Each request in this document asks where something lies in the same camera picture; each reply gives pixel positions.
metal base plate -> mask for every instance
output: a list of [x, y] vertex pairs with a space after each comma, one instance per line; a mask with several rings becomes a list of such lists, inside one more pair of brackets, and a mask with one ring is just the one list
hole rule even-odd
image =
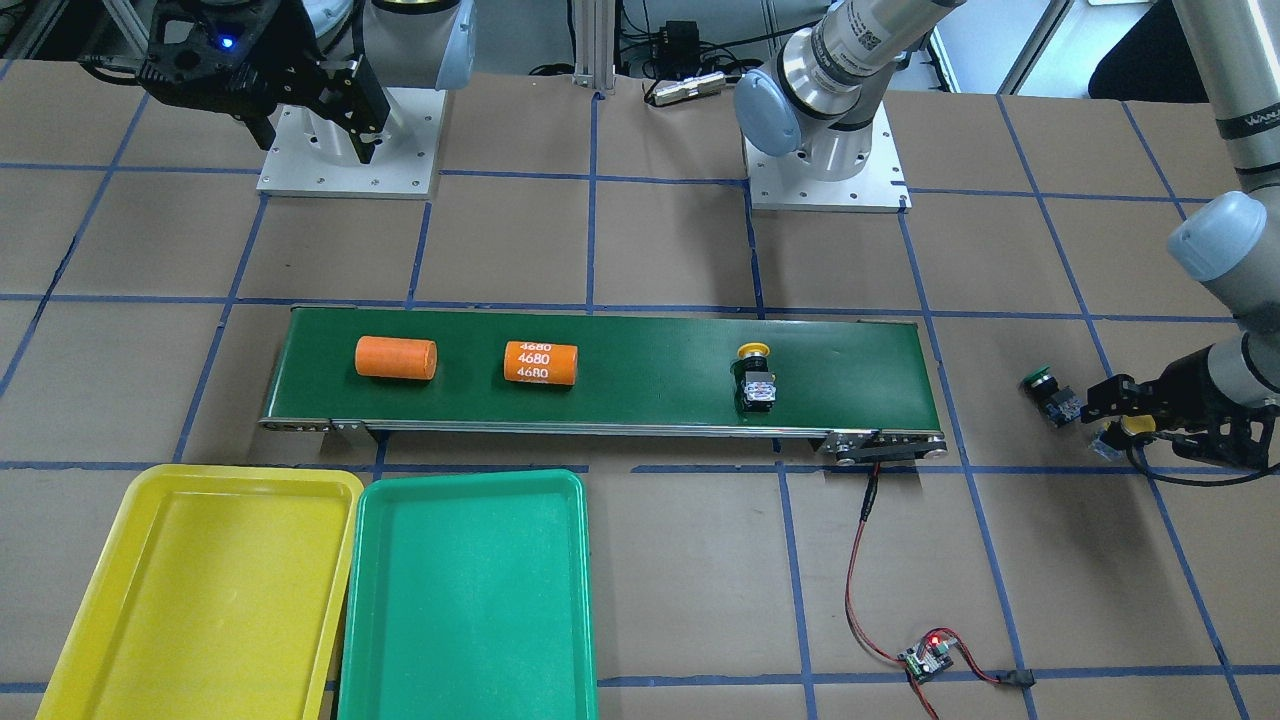
[[876, 142], [867, 167], [837, 182], [808, 177], [808, 168], [794, 152], [773, 158], [744, 140], [751, 206], [756, 210], [819, 210], [827, 213], [897, 213], [911, 206], [897, 146], [888, 128], [884, 106], [873, 120]]
[[412, 137], [379, 147], [367, 165], [319, 152], [305, 128], [305, 109], [285, 106], [275, 145], [266, 154], [257, 190], [292, 197], [383, 197], [429, 200], [444, 123], [444, 91], [389, 87]]

green tray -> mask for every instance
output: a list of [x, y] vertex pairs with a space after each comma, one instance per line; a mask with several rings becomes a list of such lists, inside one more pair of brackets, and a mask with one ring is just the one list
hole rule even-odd
[[594, 720], [582, 483], [380, 480], [360, 498], [338, 717]]
[[[435, 379], [356, 374], [352, 359], [364, 334], [434, 340]], [[502, 352], [508, 340], [577, 345], [577, 384], [507, 382]], [[771, 413], [740, 413], [733, 402], [731, 365], [739, 346], [753, 341], [772, 348], [778, 401]], [[942, 441], [910, 323], [343, 307], [293, 310], [261, 423], [270, 429], [808, 438], [878, 430], [904, 441]]]

metal connector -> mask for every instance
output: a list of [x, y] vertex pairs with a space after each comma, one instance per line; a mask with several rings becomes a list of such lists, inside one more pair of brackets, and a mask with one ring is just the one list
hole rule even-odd
[[724, 90], [724, 73], [717, 70], [710, 74], [682, 79], [676, 85], [668, 85], [653, 94], [653, 104], [658, 108], [672, 105], [684, 100], [692, 100], [704, 95], [716, 95]]

plastic tray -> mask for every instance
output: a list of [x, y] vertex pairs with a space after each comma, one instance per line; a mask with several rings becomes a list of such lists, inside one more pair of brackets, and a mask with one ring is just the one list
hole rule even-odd
[[37, 720], [314, 720], [361, 489], [328, 470], [138, 475]]
[[387, 479], [360, 501], [340, 720], [594, 720], [572, 473]]

black connector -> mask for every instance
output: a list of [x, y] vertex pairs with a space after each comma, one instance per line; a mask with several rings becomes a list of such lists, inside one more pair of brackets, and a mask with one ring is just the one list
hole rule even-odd
[[1010, 670], [996, 675], [996, 679], [1000, 680], [1001, 685], [1011, 688], [1029, 688], [1036, 684], [1036, 674], [1030, 670]]

